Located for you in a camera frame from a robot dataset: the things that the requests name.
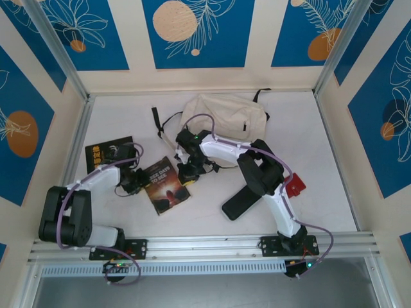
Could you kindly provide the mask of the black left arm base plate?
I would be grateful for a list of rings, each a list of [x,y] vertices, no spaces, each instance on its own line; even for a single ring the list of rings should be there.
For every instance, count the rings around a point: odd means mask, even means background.
[[[147,253],[147,239],[125,239],[122,243],[117,243],[112,249],[117,249],[131,256],[134,260],[145,260]],[[89,252],[90,261],[126,260],[121,253],[95,248]]]

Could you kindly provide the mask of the black pencil case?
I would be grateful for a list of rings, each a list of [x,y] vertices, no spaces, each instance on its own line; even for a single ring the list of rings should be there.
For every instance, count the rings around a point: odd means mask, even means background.
[[[260,195],[245,186],[222,205],[222,212],[229,220],[235,221],[260,199]]]

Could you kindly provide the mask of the small controller circuit board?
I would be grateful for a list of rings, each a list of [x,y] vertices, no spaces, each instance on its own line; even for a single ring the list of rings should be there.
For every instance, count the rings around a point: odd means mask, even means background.
[[[316,265],[320,264],[322,261],[319,259],[304,259],[304,260],[286,260],[285,275],[289,278],[300,278],[307,271],[312,270]]]
[[[116,263],[113,261],[108,261],[103,264],[102,273],[103,274],[125,274],[129,272],[129,264],[126,263]]]

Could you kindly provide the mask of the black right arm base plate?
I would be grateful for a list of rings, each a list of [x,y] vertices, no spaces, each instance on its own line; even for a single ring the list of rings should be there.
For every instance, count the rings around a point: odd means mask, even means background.
[[[319,255],[319,247],[317,239],[314,235],[307,235],[301,244],[292,248],[292,244],[282,240],[277,236],[260,237],[258,248],[261,250],[264,257],[288,257],[288,256],[303,256]]]

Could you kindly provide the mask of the grey metal panel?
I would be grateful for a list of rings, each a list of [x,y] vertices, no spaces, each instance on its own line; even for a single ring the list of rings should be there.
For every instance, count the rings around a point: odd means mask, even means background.
[[[145,277],[133,286],[100,278],[43,278],[33,308],[380,308],[366,280],[319,282],[280,275]]]

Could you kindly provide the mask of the dark book with orange glow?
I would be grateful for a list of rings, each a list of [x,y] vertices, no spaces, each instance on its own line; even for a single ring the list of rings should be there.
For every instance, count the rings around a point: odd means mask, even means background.
[[[163,157],[145,172],[150,179],[145,191],[159,216],[191,197],[168,157]]]

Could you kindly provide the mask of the black book with gold lettering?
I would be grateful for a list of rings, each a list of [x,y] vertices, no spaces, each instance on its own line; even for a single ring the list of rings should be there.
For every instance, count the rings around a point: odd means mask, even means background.
[[[132,142],[132,136],[122,137],[111,141],[92,144],[85,147],[85,161],[87,173],[93,172],[105,160],[112,160],[118,147]]]

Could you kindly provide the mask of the aluminium frame post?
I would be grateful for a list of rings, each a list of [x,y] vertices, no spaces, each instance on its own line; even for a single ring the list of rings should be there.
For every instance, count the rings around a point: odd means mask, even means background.
[[[340,62],[342,55],[347,49],[352,37],[362,22],[364,15],[367,13],[372,0],[357,0],[354,8],[348,15],[347,20],[331,50],[328,59],[321,70],[318,80],[313,88],[314,98],[317,99],[321,90],[324,89],[337,64]]]
[[[81,81],[76,67],[67,54],[65,47],[61,43],[57,33],[55,32],[43,9],[40,7],[40,4],[37,2],[37,0],[21,1],[31,21],[34,23],[36,29],[40,33],[40,36],[47,44],[48,49],[51,51],[53,57],[63,70],[67,79],[70,81],[75,92],[83,99],[85,103],[88,102],[89,93],[87,92],[85,85]]]

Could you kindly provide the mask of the cream canvas backpack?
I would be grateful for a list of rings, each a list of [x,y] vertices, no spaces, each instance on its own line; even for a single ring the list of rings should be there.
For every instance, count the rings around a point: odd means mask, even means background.
[[[253,99],[245,99],[224,94],[200,94],[189,101],[184,110],[179,112],[181,116],[180,131],[187,128],[191,133],[198,134],[202,130],[209,130],[211,134],[203,141],[209,144],[219,138],[235,143],[252,143],[265,136],[267,122],[270,116],[258,103],[258,90]],[[158,111],[152,108],[153,118],[158,129],[157,135],[172,150],[175,151],[177,141],[171,141],[165,133],[165,123],[160,123]],[[208,159],[204,165],[208,172],[218,172],[220,169],[237,167],[237,158],[225,155],[221,151],[204,153]]]

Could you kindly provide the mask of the aluminium mounting rail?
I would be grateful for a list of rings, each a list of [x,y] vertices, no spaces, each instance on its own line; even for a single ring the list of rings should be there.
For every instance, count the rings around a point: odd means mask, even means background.
[[[336,232],[333,238],[325,233],[314,233],[313,247],[306,246],[305,258],[319,256],[328,258],[378,257],[380,249],[372,232]],[[128,249],[131,256],[142,255],[146,262],[184,261],[251,261],[270,259],[300,259],[296,256],[269,256],[269,244],[261,235],[215,235],[187,237],[147,237],[140,250]],[[28,262],[34,264],[85,263],[89,260],[90,248],[61,250],[56,244],[34,241]]]

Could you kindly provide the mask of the red wallet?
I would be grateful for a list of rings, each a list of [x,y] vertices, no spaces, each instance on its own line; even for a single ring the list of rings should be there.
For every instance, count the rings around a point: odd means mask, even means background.
[[[306,189],[306,184],[301,180],[297,173],[293,173],[292,178],[287,176],[284,181],[286,185],[286,193],[289,198],[296,197]]]

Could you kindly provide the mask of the aluminium table side rail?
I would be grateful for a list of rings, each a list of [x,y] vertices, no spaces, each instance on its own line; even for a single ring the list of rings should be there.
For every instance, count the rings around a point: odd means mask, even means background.
[[[83,106],[80,119],[76,125],[73,141],[68,150],[68,158],[62,175],[62,179],[57,186],[51,187],[46,193],[43,213],[39,225],[39,238],[46,242],[56,242],[56,229],[59,207],[62,197],[67,194],[66,186],[74,182],[76,168],[83,151],[83,142],[87,133],[91,118],[94,99],[89,98]]]
[[[330,145],[330,148],[331,148],[331,152],[333,154],[333,159],[334,159],[336,167],[337,167],[337,171],[338,171],[338,174],[339,174],[339,177],[340,177],[340,181],[341,181],[342,187],[344,189],[345,197],[347,199],[347,202],[348,202],[348,205],[349,205],[349,208],[350,208],[350,211],[351,211],[351,215],[352,215],[353,220],[354,220],[356,230],[357,231],[362,231],[362,226],[361,226],[361,223],[358,219],[358,213],[355,209],[351,192],[349,190],[349,187],[347,186],[347,181],[346,181],[344,173],[342,171],[342,167],[341,167],[340,160],[339,160],[338,153],[337,153],[336,144],[333,140],[333,136],[331,134],[331,130],[330,130],[330,127],[328,125],[326,115],[325,115],[323,107],[321,105],[319,96],[315,92],[313,92],[313,97],[315,99],[317,109],[319,111],[319,115],[320,115],[320,118],[322,120],[322,124],[323,124],[323,127],[325,129],[325,133],[326,133],[327,138],[328,138],[328,142],[329,142],[329,145]]]

